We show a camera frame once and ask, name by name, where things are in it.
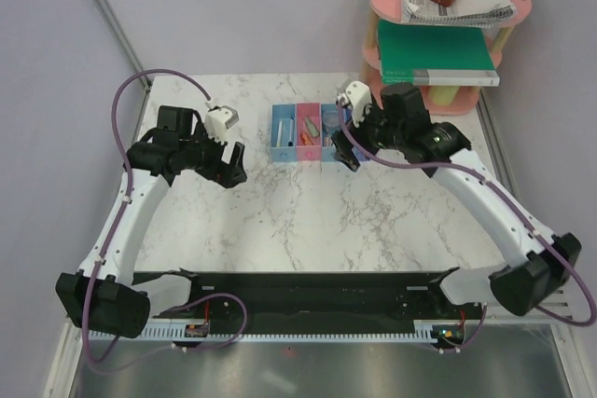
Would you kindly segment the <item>clear paperclip jar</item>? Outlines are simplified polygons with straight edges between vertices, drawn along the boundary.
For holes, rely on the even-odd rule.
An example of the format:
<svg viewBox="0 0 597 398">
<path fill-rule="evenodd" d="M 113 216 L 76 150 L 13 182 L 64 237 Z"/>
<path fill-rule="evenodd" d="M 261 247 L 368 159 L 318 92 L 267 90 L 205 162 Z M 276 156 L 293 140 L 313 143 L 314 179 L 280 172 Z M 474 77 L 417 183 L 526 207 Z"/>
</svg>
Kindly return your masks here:
<svg viewBox="0 0 597 398">
<path fill-rule="evenodd" d="M 326 110 L 322 113 L 322 127 L 327 135 L 332 135 L 340 128 L 340 118 L 336 111 Z"/>
</svg>

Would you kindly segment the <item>black white marker pen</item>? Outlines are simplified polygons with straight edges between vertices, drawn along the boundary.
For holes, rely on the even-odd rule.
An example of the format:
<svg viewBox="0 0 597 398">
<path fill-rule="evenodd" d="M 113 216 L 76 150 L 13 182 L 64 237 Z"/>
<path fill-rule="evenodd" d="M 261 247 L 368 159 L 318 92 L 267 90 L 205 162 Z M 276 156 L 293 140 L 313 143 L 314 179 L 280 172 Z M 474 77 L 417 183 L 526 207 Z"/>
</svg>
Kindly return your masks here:
<svg viewBox="0 0 597 398">
<path fill-rule="evenodd" d="M 292 147 L 294 145 L 294 119 L 289 118 L 287 120 L 286 132 L 285 132 L 285 142 L 288 147 Z"/>
</svg>

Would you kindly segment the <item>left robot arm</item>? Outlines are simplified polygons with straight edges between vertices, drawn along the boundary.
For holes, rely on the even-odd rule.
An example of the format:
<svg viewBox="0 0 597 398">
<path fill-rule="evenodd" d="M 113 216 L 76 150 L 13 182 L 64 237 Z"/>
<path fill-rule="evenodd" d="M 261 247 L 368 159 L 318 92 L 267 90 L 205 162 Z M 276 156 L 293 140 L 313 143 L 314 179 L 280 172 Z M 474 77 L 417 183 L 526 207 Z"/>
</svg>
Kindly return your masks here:
<svg viewBox="0 0 597 398">
<path fill-rule="evenodd" d="M 162 106 L 157 124 L 126 153 L 119 192 L 106 223 L 77 272 L 63 273 L 55 290 L 72 323 L 113 336 L 135 338 L 149 318 L 176 309 L 197 316 L 204 294 L 181 274 L 161 274 L 135 284 L 136 260 L 153 216 L 176 176 L 184 171 L 224 188 L 246 181 L 244 146 L 235 143 L 223 159 L 228 131 L 239 120 L 229 106 L 206 115 Z"/>
</svg>

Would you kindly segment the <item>pink drawer bin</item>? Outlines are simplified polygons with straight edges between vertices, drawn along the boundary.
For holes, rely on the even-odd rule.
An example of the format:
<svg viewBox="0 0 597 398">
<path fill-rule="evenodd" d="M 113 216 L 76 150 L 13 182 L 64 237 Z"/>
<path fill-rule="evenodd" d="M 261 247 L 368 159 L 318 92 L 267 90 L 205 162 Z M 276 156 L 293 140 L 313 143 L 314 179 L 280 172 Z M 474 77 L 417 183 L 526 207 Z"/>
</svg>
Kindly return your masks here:
<svg viewBox="0 0 597 398">
<path fill-rule="evenodd" d="M 319 130 L 319 136 L 313 138 L 305 128 L 304 118 L 309 117 Z M 321 112 L 320 103 L 297 103 L 295 107 L 295 147 L 298 161 L 318 161 L 321 159 Z M 313 142 L 313 145 L 303 145 L 300 135 L 307 133 Z"/>
</svg>

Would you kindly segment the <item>light blue drawer bin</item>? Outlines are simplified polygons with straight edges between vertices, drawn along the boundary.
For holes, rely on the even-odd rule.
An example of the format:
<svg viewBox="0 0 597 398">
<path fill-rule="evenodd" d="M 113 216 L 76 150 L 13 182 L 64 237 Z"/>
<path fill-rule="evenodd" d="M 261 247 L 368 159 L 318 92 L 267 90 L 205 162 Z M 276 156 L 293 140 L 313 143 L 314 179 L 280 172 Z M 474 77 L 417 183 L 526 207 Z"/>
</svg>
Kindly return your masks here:
<svg viewBox="0 0 597 398">
<path fill-rule="evenodd" d="M 271 132 L 270 132 L 270 153 L 271 160 L 273 162 L 295 162 L 297 161 L 297 151 L 295 147 L 296 141 L 296 128 L 295 128 L 295 105 L 293 103 L 286 104 L 274 104 L 271 107 Z M 288 147 L 285 142 L 285 132 L 287 126 L 287 120 L 289 118 L 294 119 L 294 145 Z M 284 130 L 281 147 L 276 147 L 276 133 L 278 128 L 278 121 L 284 121 Z"/>
<path fill-rule="evenodd" d="M 327 135 L 324 133 L 323 131 L 323 127 L 322 127 L 322 113 L 326 110 L 332 110 L 332 111 L 337 111 L 337 107 L 334 103 L 321 103 L 320 104 L 320 112 L 321 112 L 321 147 L 322 147 L 322 154 L 321 154 L 321 161 L 322 162 L 335 162 L 334 159 L 334 153 L 335 153 L 335 146 L 333 145 L 332 147 L 325 147 L 324 146 L 324 138 L 325 137 L 332 137 L 332 135 L 335 133 L 333 133 L 332 135 Z"/>
</svg>

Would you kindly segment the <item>orange highlighter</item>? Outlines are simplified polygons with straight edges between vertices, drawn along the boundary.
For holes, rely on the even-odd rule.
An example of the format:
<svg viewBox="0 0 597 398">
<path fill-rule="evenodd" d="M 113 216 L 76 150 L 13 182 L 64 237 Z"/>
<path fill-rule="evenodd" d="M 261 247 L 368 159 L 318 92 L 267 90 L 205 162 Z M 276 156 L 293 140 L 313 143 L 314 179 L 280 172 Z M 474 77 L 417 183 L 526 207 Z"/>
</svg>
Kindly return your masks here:
<svg viewBox="0 0 597 398">
<path fill-rule="evenodd" d="M 303 145 L 313 145 L 311 137 L 305 132 L 300 135 L 300 140 Z"/>
</svg>

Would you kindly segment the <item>yellow cap white pen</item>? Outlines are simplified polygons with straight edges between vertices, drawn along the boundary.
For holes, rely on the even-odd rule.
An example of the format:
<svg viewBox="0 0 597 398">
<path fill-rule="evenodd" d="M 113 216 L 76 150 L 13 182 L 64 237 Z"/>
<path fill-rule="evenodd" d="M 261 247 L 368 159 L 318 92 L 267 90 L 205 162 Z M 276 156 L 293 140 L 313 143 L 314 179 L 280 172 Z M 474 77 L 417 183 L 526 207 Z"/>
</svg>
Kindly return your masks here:
<svg viewBox="0 0 597 398">
<path fill-rule="evenodd" d="M 284 130 L 284 121 L 278 121 L 278 128 L 276 133 L 276 147 L 281 147 L 282 137 L 283 137 L 283 130 Z"/>
</svg>

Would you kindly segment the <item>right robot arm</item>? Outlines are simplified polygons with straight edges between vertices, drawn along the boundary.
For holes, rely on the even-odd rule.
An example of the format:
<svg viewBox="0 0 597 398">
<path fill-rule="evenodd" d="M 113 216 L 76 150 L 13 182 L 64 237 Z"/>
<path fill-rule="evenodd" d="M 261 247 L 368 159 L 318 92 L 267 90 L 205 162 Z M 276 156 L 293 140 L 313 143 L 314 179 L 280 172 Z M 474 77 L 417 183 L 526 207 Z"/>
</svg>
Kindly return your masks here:
<svg viewBox="0 0 597 398">
<path fill-rule="evenodd" d="M 396 150 L 403 168 L 420 169 L 450 191 L 493 240 L 504 261 L 488 268 L 452 268 L 436 280 L 427 306 L 436 316 L 451 316 L 461 305 L 495 301 L 524 316 L 564 286 L 580 254 L 571 233 L 558 236 L 526 211 L 491 175 L 470 141 L 450 122 L 435 122 L 420 89 L 410 83 L 384 88 L 376 100 L 369 86 L 350 81 L 337 97 L 348 109 L 332 141 L 334 157 L 351 171 L 361 151 L 374 160 L 381 150 Z"/>
</svg>

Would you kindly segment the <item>green highlighter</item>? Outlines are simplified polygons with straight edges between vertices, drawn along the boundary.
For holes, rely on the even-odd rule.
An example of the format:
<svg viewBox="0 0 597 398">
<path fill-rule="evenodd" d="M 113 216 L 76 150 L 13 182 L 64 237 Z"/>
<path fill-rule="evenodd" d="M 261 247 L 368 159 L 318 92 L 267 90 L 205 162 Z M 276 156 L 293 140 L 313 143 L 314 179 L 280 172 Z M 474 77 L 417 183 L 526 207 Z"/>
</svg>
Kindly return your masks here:
<svg viewBox="0 0 597 398">
<path fill-rule="evenodd" d="M 307 132 L 309 133 L 309 135 L 313 138 L 317 138 L 319 136 L 319 130 L 316 127 L 316 125 L 314 124 L 314 122 L 309 117 L 305 117 L 304 123 L 305 123 L 305 128 L 306 128 Z"/>
</svg>

